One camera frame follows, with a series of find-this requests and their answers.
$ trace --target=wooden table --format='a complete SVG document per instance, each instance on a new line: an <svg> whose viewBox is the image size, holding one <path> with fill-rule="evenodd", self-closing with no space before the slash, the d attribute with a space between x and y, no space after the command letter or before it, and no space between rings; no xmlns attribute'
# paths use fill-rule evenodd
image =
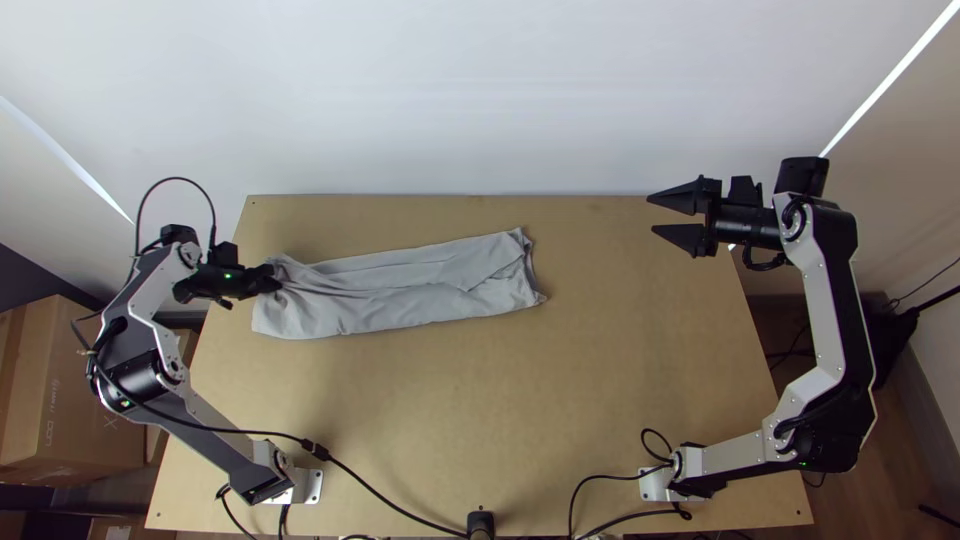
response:
<svg viewBox="0 0 960 540"><path fill-rule="evenodd" d="M776 403L734 266L650 232L683 218L640 197L251 196L241 262L304 262L415 247L521 225L549 300L499 317L312 341L250 330L253 301L212 307L192 367L201 395L250 429L325 444L402 506L461 528L483 505L498 533L564 535L586 475L654 464L653 427L674 445L757 428ZM274 441L312 466L288 441ZM296 506L291 534L436 536L324 466L320 504ZM214 492L226 476L171 440L150 508L153 528L235 532ZM279 508L231 508L276 534ZM581 491L576 530L661 508L635 482ZM812 522L798 472L741 480L694 519L634 520L614 532L717 530Z"/></svg>

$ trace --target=light strip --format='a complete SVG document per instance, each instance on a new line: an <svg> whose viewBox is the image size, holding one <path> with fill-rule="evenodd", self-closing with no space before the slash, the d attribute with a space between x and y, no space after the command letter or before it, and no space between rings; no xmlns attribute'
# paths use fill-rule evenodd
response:
<svg viewBox="0 0 960 540"><path fill-rule="evenodd" d="M950 4L943 10L943 13L940 14L936 20L933 21L933 24L930 25L930 28L927 28L927 31L920 36L920 39L913 44L913 47L910 47L910 50L907 51L906 56L893 68L893 71L887 75L887 78L880 83L880 86L870 94L870 97L860 105L856 111L854 111L853 116L847 120L847 123L840 128L840 131L834 135L833 140L823 149L823 152L820 152L820 157L826 157L827 153L833 149L833 147L840 142L840 139L847 134L848 131L860 121L863 115L867 114L867 111L870 110L870 107L873 107L873 104L880 99L880 96L890 88L890 85L897 80L897 77L903 73L911 63L917 58L917 56L923 52L923 49L933 41L933 38L937 37L937 34L944 26L950 21L950 19L957 13L957 10L960 9L960 0L953 0Z"/></svg>
<svg viewBox="0 0 960 540"><path fill-rule="evenodd" d="M16 108L13 103L7 101L6 98L0 96L0 109L5 111L11 118L17 121L21 126L23 126L27 131L33 134L44 146L47 147L47 150L53 153L53 155L60 158L60 161L67 166L68 169L73 171L73 174L77 175L84 184L87 185L94 193L100 196L101 199L106 201L114 210L116 210L121 216L124 217L130 223L133 223L133 220L130 219L130 216L123 211L123 208L120 208L120 205L117 204L117 201L113 200L113 197L107 193L107 190L103 189L103 186L100 185L100 182L97 182L93 176L90 176L90 173L87 172L77 160L73 159L73 156L67 153L62 146L57 144L57 141L53 140L53 137L49 133L43 130L42 127L37 125L29 116L27 116L23 111Z"/></svg>

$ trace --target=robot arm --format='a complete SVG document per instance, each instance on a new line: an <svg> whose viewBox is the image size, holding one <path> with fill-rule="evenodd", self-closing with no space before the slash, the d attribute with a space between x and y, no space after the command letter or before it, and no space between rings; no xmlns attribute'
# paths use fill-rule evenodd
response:
<svg viewBox="0 0 960 540"><path fill-rule="evenodd" d="M733 178L727 198L720 196L719 180L702 176L648 198L689 215L706 214L705 225L653 229L694 257L715 255L720 242L736 243L745 246L748 268L789 262L802 272L816 367L787 386L757 430L707 447L677 448L672 469L640 480L646 500L702 500L731 480L789 469L845 472L856 464L876 421L874 364L850 265L856 220L819 198L827 167L821 158L784 160L772 209L762 206L760 186L743 176ZM754 263L755 246L779 253Z"/></svg>
<svg viewBox="0 0 960 540"><path fill-rule="evenodd" d="M322 472L294 467L269 440L218 431L237 428L192 389L176 336L153 320L171 291L182 303L206 297L229 309L224 296L242 300L280 287L270 266L240 266L233 244L212 249L207 263L200 259L196 233L178 225L164 227L159 247L138 257L132 278L101 316L96 361L87 368L91 387L110 410L163 428L220 467L248 504L315 504Z"/></svg>

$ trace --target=fabric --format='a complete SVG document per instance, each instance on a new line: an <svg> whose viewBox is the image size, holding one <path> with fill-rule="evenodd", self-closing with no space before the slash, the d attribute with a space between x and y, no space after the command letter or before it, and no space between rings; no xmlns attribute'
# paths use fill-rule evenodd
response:
<svg viewBox="0 0 960 540"><path fill-rule="evenodd" d="M533 307L533 243L520 228L303 264L267 259L279 291L257 296L253 331L311 339L500 315Z"/></svg>

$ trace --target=black stand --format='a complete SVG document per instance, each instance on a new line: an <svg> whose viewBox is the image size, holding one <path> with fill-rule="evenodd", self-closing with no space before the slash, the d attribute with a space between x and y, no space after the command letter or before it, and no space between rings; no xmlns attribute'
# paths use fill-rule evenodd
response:
<svg viewBox="0 0 960 540"><path fill-rule="evenodd" d="M497 529L493 523L493 512L480 510L467 514L468 540L494 540L496 537Z"/></svg>

